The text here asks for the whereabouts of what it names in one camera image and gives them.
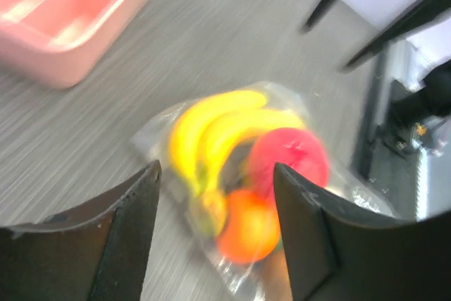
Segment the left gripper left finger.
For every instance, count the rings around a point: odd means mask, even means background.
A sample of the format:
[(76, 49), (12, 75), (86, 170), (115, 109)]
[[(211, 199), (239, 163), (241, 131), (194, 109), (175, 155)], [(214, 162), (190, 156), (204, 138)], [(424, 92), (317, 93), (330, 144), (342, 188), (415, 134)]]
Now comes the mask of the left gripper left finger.
[(161, 187), (153, 161), (39, 223), (1, 227), (2, 300), (139, 300)]

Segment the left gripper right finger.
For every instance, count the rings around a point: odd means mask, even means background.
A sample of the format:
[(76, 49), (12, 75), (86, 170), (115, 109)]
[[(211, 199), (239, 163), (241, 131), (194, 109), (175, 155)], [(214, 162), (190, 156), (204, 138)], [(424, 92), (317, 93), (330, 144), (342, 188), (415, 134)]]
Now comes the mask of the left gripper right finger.
[(450, 213), (406, 222), (357, 206), (285, 164), (273, 176), (295, 300), (449, 300)]

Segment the orange fruit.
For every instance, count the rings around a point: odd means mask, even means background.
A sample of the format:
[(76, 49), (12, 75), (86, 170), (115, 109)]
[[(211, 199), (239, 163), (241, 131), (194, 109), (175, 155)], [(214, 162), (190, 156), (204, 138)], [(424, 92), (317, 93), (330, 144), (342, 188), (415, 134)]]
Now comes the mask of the orange fruit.
[(267, 257), (278, 244), (278, 213), (248, 189), (227, 196), (228, 222), (216, 238), (218, 251), (236, 264), (250, 264)]

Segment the red apple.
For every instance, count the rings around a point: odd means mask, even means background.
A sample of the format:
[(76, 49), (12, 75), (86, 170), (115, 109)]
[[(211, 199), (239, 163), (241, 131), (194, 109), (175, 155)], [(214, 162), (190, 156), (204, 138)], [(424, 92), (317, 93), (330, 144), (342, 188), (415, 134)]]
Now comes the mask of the red apple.
[(320, 140), (306, 129), (278, 128), (257, 138), (245, 162), (249, 187), (260, 197), (274, 200), (273, 172), (286, 164), (319, 187), (330, 177), (330, 162)]

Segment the clear polka dot zip bag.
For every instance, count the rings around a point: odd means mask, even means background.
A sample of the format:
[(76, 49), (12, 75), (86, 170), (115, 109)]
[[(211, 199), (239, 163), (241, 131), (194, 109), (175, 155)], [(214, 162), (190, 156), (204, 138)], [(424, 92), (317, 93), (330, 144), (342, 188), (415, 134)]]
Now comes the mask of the clear polka dot zip bag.
[(131, 142), (143, 159), (161, 162), (164, 187), (234, 300), (292, 297), (276, 163), (355, 206), (394, 214), (329, 157), (298, 93), (274, 82), (180, 102), (151, 118)]

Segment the yellow banana bunch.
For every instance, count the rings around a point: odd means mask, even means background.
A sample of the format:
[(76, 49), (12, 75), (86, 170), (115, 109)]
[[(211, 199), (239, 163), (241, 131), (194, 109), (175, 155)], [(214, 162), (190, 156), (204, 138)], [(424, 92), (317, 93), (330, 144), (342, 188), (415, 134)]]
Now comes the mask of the yellow banana bunch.
[(291, 110), (267, 108), (268, 96), (256, 90), (215, 94), (192, 105), (178, 118), (168, 139), (168, 157), (197, 197), (215, 190), (233, 149), (276, 128), (304, 128)]

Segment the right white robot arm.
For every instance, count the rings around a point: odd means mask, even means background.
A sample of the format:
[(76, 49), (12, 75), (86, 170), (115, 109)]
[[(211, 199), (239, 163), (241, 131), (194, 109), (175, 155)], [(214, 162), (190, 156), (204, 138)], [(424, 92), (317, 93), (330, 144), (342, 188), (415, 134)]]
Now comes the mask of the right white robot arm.
[[(302, 30), (310, 31), (335, 1), (320, 0)], [(382, 51), (389, 42), (430, 25), (449, 10), (450, 0), (416, 0), (364, 45), (342, 69), (358, 66)], [(396, 124), (408, 127), (431, 116), (446, 118), (450, 115), (450, 61), (433, 68), (423, 82), (421, 90), (392, 103), (390, 115)]]

